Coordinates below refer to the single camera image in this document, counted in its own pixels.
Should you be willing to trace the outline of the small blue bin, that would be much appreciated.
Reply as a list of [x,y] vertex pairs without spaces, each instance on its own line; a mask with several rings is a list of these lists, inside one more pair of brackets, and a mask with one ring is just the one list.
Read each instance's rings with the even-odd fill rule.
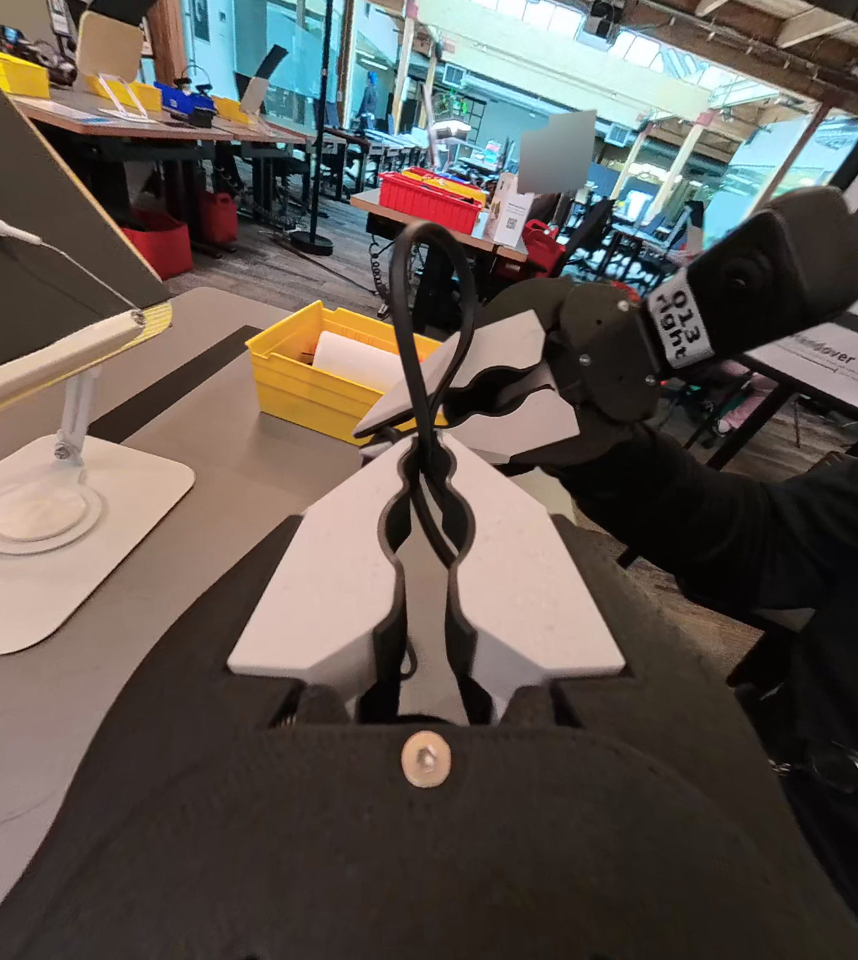
[[162,112],[195,128],[210,129],[213,126],[217,108],[207,93],[207,87],[198,92],[159,80],[155,81],[154,87],[160,94]]

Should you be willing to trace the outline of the small yellow bin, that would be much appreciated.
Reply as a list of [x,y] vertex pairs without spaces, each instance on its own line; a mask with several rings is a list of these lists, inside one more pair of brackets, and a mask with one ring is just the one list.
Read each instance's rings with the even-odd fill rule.
[[0,51],[0,89],[15,97],[51,99],[47,68],[3,51]]

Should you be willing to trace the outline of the black round-top pole stand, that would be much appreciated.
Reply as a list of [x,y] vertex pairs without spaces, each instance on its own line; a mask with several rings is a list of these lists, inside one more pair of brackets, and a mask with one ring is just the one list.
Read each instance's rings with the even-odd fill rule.
[[310,258],[328,258],[334,252],[334,245],[330,238],[319,232],[319,200],[321,194],[321,163],[325,138],[327,102],[330,84],[330,67],[332,60],[332,34],[335,17],[334,1],[325,1],[323,37],[320,48],[318,96],[315,98],[315,135],[307,161],[310,175],[310,190],[308,195],[308,225],[305,229],[295,229],[290,232],[291,246],[299,253]]

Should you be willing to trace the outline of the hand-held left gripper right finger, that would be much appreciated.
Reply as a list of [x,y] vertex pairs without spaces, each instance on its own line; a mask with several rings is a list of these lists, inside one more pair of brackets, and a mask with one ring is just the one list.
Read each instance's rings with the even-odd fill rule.
[[467,540],[450,570],[467,676],[503,710],[521,688],[616,676],[626,659],[551,514],[455,438],[447,492],[467,510]]

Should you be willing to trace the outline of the person's right hand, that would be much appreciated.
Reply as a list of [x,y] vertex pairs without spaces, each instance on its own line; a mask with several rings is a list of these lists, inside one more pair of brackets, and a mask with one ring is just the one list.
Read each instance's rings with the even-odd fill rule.
[[724,506],[725,480],[673,440],[651,430],[666,377],[652,365],[641,309],[619,309],[621,292],[570,278],[537,278],[498,294],[482,324],[535,312],[546,332],[546,363],[555,392],[572,406],[577,435],[549,440],[545,429],[497,469],[507,476],[541,469],[579,509],[619,541],[654,555],[656,542],[681,537]]

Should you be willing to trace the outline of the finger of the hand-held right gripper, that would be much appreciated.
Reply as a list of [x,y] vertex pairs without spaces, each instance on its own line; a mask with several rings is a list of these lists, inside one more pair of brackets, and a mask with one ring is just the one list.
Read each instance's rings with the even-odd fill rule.
[[447,442],[497,468],[521,464],[525,456],[579,433],[577,411],[553,390],[532,391],[507,412],[473,413],[444,429]]
[[[501,408],[528,393],[552,387],[553,378],[544,361],[546,339],[546,330],[533,309],[477,327],[442,401],[457,401],[472,390],[492,388],[494,404]],[[411,389],[402,377],[357,423],[353,437],[371,436],[412,417]]]

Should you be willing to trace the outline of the white board stand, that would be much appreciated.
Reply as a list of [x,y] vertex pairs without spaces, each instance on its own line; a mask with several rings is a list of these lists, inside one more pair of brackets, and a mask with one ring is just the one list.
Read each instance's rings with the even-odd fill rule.
[[0,656],[54,634],[195,485],[186,465],[88,435],[97,372],[56,434],[0,461]]

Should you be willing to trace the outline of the person's right forearm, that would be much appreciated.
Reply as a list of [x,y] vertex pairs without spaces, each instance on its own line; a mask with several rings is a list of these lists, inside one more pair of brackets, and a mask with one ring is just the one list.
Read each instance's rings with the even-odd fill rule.
[[858,458],[777,483],[696,461],[724,478],[725,505],[686,526],[681,537],[657,541],[664,552],[621,543],[695,594],[744,610],[817,609],[854,584]]

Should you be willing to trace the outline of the red plastic bin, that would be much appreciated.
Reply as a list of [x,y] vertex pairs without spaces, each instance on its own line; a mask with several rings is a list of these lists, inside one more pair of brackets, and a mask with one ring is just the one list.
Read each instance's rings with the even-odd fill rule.
[[134,208],[121,229],[160,280],[195,269],[189,227],[168,212]]
[[471,234],[487,202],[483,190],[421,167],[382,172],[378,181],[380,206],[454,234]]

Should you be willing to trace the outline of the white roll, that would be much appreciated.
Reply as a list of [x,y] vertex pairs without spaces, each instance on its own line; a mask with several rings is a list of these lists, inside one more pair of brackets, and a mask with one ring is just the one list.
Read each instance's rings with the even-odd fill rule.
[[380,394],[404,379],[397,354],[331,331],[320,333],[312,366]]

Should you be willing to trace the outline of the long wooden desk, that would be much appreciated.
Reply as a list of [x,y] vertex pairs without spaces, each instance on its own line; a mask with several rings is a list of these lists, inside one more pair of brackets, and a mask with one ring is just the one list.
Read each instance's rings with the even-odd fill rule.
[[198,128],[163,111],[120,111],[91,92],[51,90],[51,99],[9,96],[39,127],[104,211],[121,227],[133,209],[163,210],[186,223],[194,255],[219,259],[252,221],[280,234],[299,225],[310,190],[304,134],[220,116]]

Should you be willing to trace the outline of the yellow plastic bin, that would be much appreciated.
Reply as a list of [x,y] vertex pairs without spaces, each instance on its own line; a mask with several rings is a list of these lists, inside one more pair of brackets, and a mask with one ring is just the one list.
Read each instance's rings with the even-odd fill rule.
[[391,324],[314,301],[247,340],[259,408],[360,447],[365,439],[354,438],[353,429],[383,393],[313,368],[315,346],[323,331],[398,355]]

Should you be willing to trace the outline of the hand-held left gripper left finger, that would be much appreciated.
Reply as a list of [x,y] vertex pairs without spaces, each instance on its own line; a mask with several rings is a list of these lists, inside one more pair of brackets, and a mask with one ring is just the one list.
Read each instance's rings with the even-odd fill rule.
[[411,534],[414,438],[400,439],[303,511],[227,660],[236,675],[336,690],[396,685],[408,622],[398,549]]

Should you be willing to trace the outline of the wooden board with black mat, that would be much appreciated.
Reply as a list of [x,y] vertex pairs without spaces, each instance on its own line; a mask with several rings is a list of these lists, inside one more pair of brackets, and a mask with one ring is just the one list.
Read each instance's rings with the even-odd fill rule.
[[0,89],[0,411],[171,319],[159,277]]

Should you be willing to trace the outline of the red office chair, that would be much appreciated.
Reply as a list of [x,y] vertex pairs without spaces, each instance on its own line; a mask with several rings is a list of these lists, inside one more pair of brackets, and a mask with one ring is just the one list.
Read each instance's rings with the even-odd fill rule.
[[559,227],[531,219],[522,230],[527,250],[527,265],[538,276],[550,277],[561,263],[566,246],[558,239]]

